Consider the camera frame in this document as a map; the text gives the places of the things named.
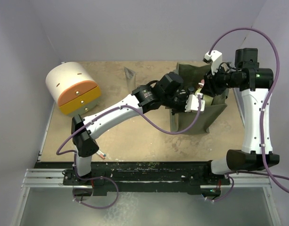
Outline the orange bottle pink cap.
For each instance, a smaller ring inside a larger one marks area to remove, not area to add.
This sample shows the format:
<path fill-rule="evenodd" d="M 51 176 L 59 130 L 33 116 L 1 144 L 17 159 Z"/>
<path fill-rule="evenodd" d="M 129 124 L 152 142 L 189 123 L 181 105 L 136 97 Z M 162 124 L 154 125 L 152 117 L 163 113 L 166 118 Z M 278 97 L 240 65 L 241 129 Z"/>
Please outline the orange bottle pink cap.
<path fill-rule="evenodd" d="M 203 88 L 204 84 L 205 84 L 205 81 L 204 81 L 204 80 L 201 80 L 201 81 L 198 83 L 199 87 L 201 87 L 201 88 Z"/>

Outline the green pump bottle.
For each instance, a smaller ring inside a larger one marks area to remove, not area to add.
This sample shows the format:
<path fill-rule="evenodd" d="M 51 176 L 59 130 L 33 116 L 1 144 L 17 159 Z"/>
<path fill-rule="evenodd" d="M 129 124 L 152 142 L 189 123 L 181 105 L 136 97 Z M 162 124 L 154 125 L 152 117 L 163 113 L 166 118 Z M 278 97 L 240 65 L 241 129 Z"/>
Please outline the green pump bottle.
<path fill-rule="evenodd" d="M 201 93 L 201 90 L 202 90 L 202 88 L 199 88 L 199 89 L 197 89 L 196 91 L 195 91 L 195 95 L 197 94 L 197 93 Z M 206 106 L 211 106 L 212 105 L 212 102 L 213 102 L 213 97 L 210 97 L 210 96 L 208 96 L 208 95 L 205 95 L 205 94 L 203 94 L 203 100 L 205 101 L 205 105 Z"/>

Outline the clear bottle dark label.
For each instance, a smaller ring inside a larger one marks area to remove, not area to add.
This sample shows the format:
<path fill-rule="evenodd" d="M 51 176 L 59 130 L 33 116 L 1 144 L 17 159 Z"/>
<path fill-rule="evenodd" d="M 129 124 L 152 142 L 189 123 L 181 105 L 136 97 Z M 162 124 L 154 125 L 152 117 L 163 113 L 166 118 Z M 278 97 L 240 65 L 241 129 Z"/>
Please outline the clear bottle dark label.
<path fill-rule="evenodd" d="M 190 87 L 187 88 L 187 92 L 188 92 L 189 95 L 195 94 L 195 88 L 190 86 Z"/>

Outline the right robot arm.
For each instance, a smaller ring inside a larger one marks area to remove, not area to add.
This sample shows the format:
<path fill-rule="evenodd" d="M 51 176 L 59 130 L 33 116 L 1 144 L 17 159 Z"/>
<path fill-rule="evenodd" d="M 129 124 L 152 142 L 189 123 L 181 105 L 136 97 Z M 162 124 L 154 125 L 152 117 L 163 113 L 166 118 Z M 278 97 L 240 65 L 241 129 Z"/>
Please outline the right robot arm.
<path fill-rule="evenodd" d="M 221 52 L 213 50 L 204 55 L 203 61 L 211 65 L 204 76 L 201 92 L 215 97 L 226 89 L 238 88 L 244 105 L 244 140 L 240 150 L 228 150 L 224 158 L 212 160 L 211 168 L 203 172 L 203 179 L 214 184 L 220 175 L 231 171 L 264 170 L 280 162 L 273 153 L 270 140 L 269 107 L 267 95 L 273 84 L 273 71 L 261 68 L 256 48 L 236 50 L 234 67 L 223 68 Z"/>

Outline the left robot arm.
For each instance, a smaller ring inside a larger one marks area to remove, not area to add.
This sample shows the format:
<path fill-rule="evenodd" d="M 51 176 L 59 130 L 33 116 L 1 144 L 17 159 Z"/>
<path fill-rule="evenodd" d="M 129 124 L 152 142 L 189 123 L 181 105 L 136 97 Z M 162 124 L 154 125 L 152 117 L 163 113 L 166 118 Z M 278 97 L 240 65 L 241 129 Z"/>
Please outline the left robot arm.
<path fill-rule="evenodd" d="M 72 118 L 71 134 L 77 148 L 74 180 L 81 185 L 89 182 L 91 158 L 99 150 L 96 139 L 114 126 L 138 115 L 164 106 L 172 113 L 189 109 L 194 95 L 183 88 L 183 78 L 170 72 L 160 80 L 140 85 L 117 104 L 89 117 Z"/>

